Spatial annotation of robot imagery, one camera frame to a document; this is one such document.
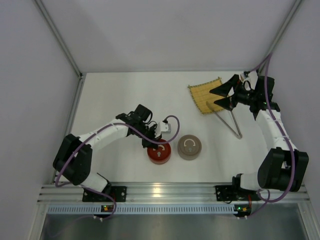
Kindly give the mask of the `red round lid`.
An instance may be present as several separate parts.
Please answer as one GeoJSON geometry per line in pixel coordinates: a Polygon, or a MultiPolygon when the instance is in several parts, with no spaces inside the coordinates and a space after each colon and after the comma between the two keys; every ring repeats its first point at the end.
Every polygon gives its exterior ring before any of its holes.
{"type": "Polygon", "coordinates": [[[147,148],[147,155],[171,155],[172,149],[169,143],[165,143],[164,139],[160,139],[161,144],[158,145],[157,149],[147,148]]]}

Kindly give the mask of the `red-based steel container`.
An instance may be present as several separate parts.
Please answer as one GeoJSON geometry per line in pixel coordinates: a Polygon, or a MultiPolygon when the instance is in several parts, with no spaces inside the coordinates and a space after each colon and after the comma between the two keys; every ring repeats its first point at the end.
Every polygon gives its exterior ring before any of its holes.
{"type": "Polygon", "coordinates": [[[155,155],[155,154],[151,154],[148,155],[149,160],[156,165],[162,165],[165,164],[169,161],[169,159],[171,158],[171,155],[155,155]]]}

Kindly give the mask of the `beige round lid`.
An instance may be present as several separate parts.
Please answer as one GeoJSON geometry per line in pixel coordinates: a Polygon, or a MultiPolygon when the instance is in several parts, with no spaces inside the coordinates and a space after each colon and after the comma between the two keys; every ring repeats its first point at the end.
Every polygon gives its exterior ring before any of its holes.
{"type": "Polygon", "coordinates": [[[195,135],[187,134],[183,135],[177,144],[177,151],[181,152],[201,152],[202,143],[195,135]]]}

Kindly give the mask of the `beige-based steel container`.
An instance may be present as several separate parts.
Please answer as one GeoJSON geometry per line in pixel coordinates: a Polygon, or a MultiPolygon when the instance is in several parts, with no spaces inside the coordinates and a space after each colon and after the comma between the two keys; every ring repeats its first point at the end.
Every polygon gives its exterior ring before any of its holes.
{"type": "Polygon", "coordinates": [[[185,152],[185,151],[178,151],[178,155],[183,159],[187,161],[195,160],[199,157],[201,151],[197,152],[185,152]]]}

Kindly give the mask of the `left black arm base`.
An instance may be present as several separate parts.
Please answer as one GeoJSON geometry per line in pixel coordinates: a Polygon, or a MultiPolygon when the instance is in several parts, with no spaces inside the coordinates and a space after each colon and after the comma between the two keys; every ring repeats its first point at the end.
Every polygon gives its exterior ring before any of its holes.
{"type": "MultiPolygon", "coordinates": [[[[115,202],[122,203],[126,202],[127,187],[109,185],[103,190],[103,193],[109,195],[115,202]]],[[[88,203],[112,202],[112,200],[108,197],[105,197],[98,193],[94,193],[87,189],[83,190],[82,201],[88,203]]]]}

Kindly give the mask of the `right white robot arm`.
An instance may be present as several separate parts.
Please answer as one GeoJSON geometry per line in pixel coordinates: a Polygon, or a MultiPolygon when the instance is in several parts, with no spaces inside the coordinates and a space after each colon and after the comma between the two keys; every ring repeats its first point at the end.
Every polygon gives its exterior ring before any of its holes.
{"type": "Polygon", "coordinates": [[[306,152],[299,151],[288,136],[281,119],[280,107],[272,101],[275,80],[259,76],[255,87],[240,75],[209,92],[220,96],[214,104],[232,111],[238,104],[247,105],[263,134],[267,155],[254,173],[239,173],[233,180],[241,190],[272,189],[297,192],[309,163],[306,152]]]}

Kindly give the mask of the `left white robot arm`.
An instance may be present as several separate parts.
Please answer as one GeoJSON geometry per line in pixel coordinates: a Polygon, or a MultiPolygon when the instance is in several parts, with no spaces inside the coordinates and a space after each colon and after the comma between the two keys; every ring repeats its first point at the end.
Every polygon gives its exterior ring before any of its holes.
{"type": "Polygon", "coordinates": [[[152,124],[152,116],[152,111],[140,104],[134,111],[121,113],[107,125],[89,133],[65,136],[53,161],[58,172],[56,181],[64,177],[74,186],[91,189],[98,196],[109,195],[111,183],[92,171],[93,154],[130,135],[141,138],[143,148],[157,149],[162,133],[168,130],[168,123],[152,124]]]}

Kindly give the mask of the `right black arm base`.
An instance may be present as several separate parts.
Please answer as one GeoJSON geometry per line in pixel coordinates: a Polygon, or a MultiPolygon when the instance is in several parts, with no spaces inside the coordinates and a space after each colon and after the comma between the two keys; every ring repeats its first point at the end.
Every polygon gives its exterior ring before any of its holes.
{"type": "Polygon", "coordinates": [[[216,185],[215,187],[216,200],[218,202],[231,203],[235,201],[260,201],[255,191],[246,190],[235,187],[233,185],[216,185]]]}

